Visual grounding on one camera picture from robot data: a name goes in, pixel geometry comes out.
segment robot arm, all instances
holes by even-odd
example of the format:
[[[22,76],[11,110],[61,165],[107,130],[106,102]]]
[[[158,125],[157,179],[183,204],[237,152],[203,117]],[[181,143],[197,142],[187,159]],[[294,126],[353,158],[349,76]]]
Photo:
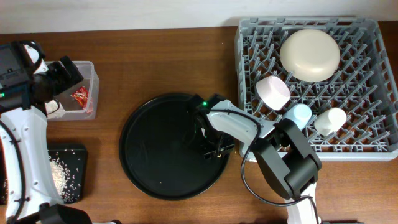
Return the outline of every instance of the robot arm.
[[[68,57],[46,66],[34,41],[0,45],[0,138],[8,180],[8,223],[87,223],[63,206],[47,151],[44,103],[83,80]]]
[[[189,107],[199,114],[194,119],[200,121],[206,138],[213,142],[222,133],[226,133],[250,145],[258,127],[253,121],[257,121],[261,127],[260,135],[250,150],[254,153],[267,183],[286,202],[292,202],[309,193],[312,197],[315,195],[315,182],[322,164],[293,121],[283,119],[275,123],[257,118],[218,95],[206,101],[194,96]],[[291,150],[280,158],[277,150],[282,146],[290,146]],[[289,207],[288,213],[289,223],[316,223],[309,200]]]

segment plastic dish rack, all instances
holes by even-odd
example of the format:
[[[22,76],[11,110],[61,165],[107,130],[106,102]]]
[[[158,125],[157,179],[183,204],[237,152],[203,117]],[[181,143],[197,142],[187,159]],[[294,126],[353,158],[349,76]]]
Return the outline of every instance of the plastic dish rack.
[[[339,67],[324,82],[298,80],[282,67],[279,49],[289,35],[301,29],[322,30],[338,43]],[[313,116],[303,133],[321,160],[389,161],[398,156],[398,94],[376,21],[242,19],[235,37],[235,57],[239,107],[254,116],[278,122],[295,104],[308,105]],[[268,108],[256,93],[256,82],[269,75],[285,81],[291,92],[290,101],[280,111]],[[347,121],[336,133],[322,136],[313,122],[318,114],[332,107],[343,109]],[[280,155],[286,150],[289,149],[281,149]]]

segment black round tray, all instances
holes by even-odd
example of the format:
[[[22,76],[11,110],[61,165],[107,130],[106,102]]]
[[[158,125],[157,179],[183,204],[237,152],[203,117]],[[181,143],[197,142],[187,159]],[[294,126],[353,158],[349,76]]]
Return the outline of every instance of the black round tray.
[[[187,110],[190,97],[154,98],[133,112],[123,128],[119,142],[123,170],[147,195],[190,198],[210,188],[224,171],[229,155],[203,156],[204,138]]]

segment food wrapper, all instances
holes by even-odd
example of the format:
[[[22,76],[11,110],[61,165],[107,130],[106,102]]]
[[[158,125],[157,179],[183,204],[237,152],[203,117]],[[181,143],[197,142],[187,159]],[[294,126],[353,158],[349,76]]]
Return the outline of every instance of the food wrapper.
[[[82,109],[86,108],[88,101],[88,90],[84,86],[80,87],[76,92],[74,92],[71,95],[71,97],[77,100]],[[93,111],[93,99],[90,99],[89,108],[86,111],[86,113],[91,113],[92,111]]]

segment wooden surface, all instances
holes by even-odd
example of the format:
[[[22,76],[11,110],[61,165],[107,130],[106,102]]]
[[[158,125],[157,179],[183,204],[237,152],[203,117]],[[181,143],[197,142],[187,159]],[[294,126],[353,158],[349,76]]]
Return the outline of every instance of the wooden surface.
[[[380,23],[397,75],[398,22]],[[48,140],[83,143],[89,152],[85,197],[73,205],[92,220],[123,223],[270,223],[287,218],[285,208],[255,199],[241,181],[241,157],[232,154],[221,179],[205,193],[179,202],[151,198],[130,183],[119,163],[122,127],[139,105],[164,93],[219,93],[238,101],[234,71],[236,27],[173,30],[124,30],[0,35],[0,42],[35,39],[46,60],[68,55],[89,60],[101,80],[93,121],[49,122]],[[253,189],[281,202],[257,164],[247,165]],[[324,162],[317,186],[323,220],[366,223],[398,221],[398,160]],[[0,216],[6,208],[0,207]]]

